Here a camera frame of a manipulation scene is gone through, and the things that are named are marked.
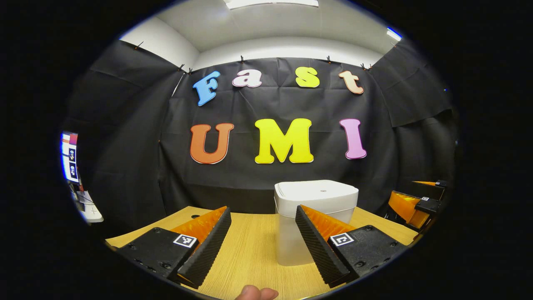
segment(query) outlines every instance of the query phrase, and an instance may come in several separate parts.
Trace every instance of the wooden table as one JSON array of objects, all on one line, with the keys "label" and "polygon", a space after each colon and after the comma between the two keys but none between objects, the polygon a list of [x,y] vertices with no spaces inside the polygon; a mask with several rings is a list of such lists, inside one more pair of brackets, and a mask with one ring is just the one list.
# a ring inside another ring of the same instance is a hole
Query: wooden table
[{"label": "wooden table", "polygon": [[[151,225],[108,239],[107,242],[112,246],[122,247],[153,227],[170,230],[191,220],[192,215],[203,215],[209,211],[186,207]],[[405,226],[357,207],[350,225],[357,228],[374,225],[406,245],[410,244],[417,234]],[[279,300],[294,300],[332,290],[324,284],[314,263],[281,266],[276,262],[277,228],[276,215],[232,212],[228,234],[204,284],[197,291],[208,296],[233,300],[240,294],[244,285],[255,285],[260,289],[269,287],[277,290]]]}]

